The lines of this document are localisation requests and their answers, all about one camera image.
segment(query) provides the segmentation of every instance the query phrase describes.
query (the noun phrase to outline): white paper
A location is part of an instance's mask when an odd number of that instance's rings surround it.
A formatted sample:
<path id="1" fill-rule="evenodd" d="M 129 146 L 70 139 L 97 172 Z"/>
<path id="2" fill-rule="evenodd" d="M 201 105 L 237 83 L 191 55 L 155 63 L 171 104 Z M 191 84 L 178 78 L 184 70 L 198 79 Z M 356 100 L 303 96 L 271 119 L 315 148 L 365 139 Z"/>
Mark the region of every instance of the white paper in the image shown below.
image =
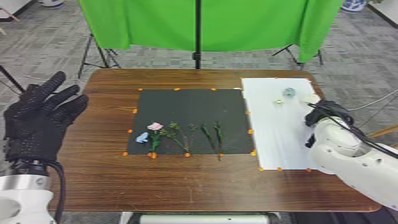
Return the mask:
<path id="1" fill-rule="evenodd" d="M 313 134 L 305 117 L 313 108 L 301 100 L 315 94 L 312 82 L 294 78 L 248 78 L 242 83 L 260 167 L 265 170 L 317 169 L 305 145 Z M 285 96 L 287 88 L 296 89 L 294 97 Z"/>

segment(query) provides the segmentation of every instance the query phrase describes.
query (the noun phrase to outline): black glove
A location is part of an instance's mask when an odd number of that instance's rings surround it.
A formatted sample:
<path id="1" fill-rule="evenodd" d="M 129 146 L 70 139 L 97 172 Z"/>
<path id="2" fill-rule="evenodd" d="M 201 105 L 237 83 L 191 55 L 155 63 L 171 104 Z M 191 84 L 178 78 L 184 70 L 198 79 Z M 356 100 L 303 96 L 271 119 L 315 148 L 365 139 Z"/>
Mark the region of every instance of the black glove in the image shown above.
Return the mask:
<path id="1" fill-rule="evenodd" d="M 317 109 L 312 111 L 312 113 L 306 116 L 306 125 L 312 127 L 319 121 L 328 116 L 338 116 L 347 121 L 347 123 L 354 124 L 354 118 L 351 116 L 349 110 L 344 108 L 344 106 L 329 100 L 321 100 L 321 102 L 315 104 Z"/>
<path id="2" fill-rule="evenodd" d="M 58 72 L 47 83 L 29 85 L 20 101 L 4 112 L 6 118 L 6 160 L 36 159 L 58 161 L 68 126 L 88 108 L 90 97 L 82 95 L 68 103 L 81 88 L 74 85 L 58 94 L 66 81 L 65 72 Z"/>

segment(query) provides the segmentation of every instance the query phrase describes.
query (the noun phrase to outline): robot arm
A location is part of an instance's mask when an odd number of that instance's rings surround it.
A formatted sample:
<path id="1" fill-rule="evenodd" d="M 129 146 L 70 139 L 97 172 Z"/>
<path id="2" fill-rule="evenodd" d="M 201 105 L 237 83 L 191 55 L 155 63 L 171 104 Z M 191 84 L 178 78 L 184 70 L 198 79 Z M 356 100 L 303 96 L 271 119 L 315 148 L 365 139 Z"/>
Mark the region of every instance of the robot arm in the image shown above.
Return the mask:
<path id="1" fill-rule="evenodd" d="M 68 103 L 81 88 L 72 86 L 54 93 L 66 80 L 59 72 L 47 83 L 31 85 L 20 101 L 4 113 L 6 118 L 6 160 L 11 167 L 0 176 L 0 224 L 56 224 L 63 216 L 63 202 L 56 220 L 49 213 L 50 192 L 49 166 L 61 175 L 61 199 L 65 198 L 63 166 L 58 153 L 66 130 L 88 108 L 88 96 Z"/>
<path id="2" fill-rule="evenodd" d="M 398 210 L 398 159 L 372 147 L 354 133 L 342 128 L 342 125 L 351 127 L 345 119 L 349 113 L 344 111 L 336 113 L 331 105 L 328 108 L 331 110 L 324 112 L 331 117 L 315 110 L 306 118 L 308 124 L 315 125 L 313 161 L 321 166 L 321 171 L 335 173 L 347 185 L 384 206 Z M 398 153 L 395 148 L 384 144 L 377 145 L 392 153 Z"/>

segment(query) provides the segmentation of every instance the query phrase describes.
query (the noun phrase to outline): gray carpet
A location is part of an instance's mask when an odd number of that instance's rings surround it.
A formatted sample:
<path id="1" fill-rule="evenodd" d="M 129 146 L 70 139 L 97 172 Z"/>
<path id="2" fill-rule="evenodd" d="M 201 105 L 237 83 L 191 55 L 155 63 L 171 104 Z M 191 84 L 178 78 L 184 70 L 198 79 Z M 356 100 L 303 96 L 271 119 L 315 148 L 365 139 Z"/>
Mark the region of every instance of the gray carpet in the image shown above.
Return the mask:
<path id="1" fill-rule="evenodd" d="M 68 73 L 68 85 L 86 85 L 97 68 L 88 68 L 82 81 L 77 80 L 90 29 L 77 0 L 66 1 L 61 9 L 47 9 L 38 4 L 20 16 L 22 22 L 0 23 L 8 36 L 0 35 L 0 64 L 6 66 L 24 85 L 42 83 L 63 70 Z M 274 50 L 241 53 L 207 53 L 203 68 L 209 69 L 296 69 L 285 52 L 273 57 Z M 134 46 L 118 51 L 123 68 L 193 68 L 193 52 Z M 336 24 L 324 44 L 326 65 L 315 59 L 306 70 L 313 73 L 326 96 L 347 108 L 356 108 L 379 99 L 398 88 L 398 30 L 390 26 L 370 10 L 360 14 L 340 13 Z M 100 62 L 95 46 L 90 61 Z M 0 85 L 0 111 L 17 95 Z M 398 100 L 376 115 L 388 101 L 354 113 L 358 125 L 367 133 L 398 123 Z M 381 139 L 393 143 L 398 135 Z M 66 223 L 118 223 L 111 219 L 82 213 L 70 214 Z"/>

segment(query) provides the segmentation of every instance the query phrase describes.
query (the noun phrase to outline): finger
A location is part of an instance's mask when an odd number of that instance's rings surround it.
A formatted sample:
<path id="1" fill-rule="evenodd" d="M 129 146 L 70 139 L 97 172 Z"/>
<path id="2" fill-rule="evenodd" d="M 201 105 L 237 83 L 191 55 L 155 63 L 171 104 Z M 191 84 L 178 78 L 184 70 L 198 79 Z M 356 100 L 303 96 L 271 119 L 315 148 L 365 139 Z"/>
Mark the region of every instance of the finger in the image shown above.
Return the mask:
<path id="1" fill-rule="evenodd" d="M 63 122 L 66 118 L 74 121 L 88 108 L 90 97 L 82 95 L 72 102 L 59 106 L 52 113 L 56 122 Z"/>
<path id="2" fill-rule="evenodd" d="M 10 106 L 4 112 L 6 118 L 20 117 L 22 114 L 26 113 L 26 110 L 29 110 L 29 107 L 27 107 L 29 99 L 33 98 L 33 92 L 38 87 L 40 85 L 34 85 L 34 84 L 29 85 L 27 91 L 24 92 L 20 96 L 20 101 Z"/>
<path id="3" fill-rule="evenodd" d="M 42 87 L 34 90 L 34 98 L 40 101 L 45 101 L 50 94 L 56 92 L 58 88 L 61 87 L 63 83 L 66 81 L 66 73 L 58 72 L 50 80 L 45 82 Z"/>
<path id="4" fill-rule="evenodd" d="M 50 80 L 45 82 L 42 86 L 31 85 L 29 89 L 22 95 L 20 102 L 11 105 L 10 107 L 10 115 L 15 118 L 22 118 L 24 116 L 29 116 L 33 111 L 40 109 L 43 106 L 43 101 L 49 98 L 50 94 L 58 90 L 59 86 L 63 85 L 66 81 L 66 73 L 58 72 Z"/>
<path id="5" fill-rule="evenodd" d="M 81 91 L 79 85 L 66 88 L 47 100 L 42 110 L 49 113 Z"/>
<path id="6" fill-rule="evenodd" d="M 88 105 L 90 105 L 90 101 L 86 101 L 86 103 L 75 108 L 75 111 L 72 112 L 70 116 L 66 117 L 63 123 L 66 125 L 74 124 L 74 121 L 77 120 L 81 114 L 84 113 L 86 109 L 88 109 Z"/>

